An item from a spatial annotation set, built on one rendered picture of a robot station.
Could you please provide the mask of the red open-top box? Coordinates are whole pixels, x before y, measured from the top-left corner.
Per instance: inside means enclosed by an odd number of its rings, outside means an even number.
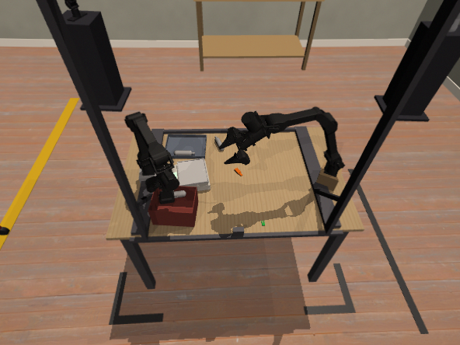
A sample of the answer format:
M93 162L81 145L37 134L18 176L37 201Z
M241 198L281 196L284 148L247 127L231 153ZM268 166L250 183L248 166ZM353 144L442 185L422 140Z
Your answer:
M152 194L152 199L148 208L149 216L153 225L169 225L169 226L183 226L194 227L198 195L195 186L178 186L174 191L185 190L185 197L175 198L173 203L160 204L159 203L159 188Z

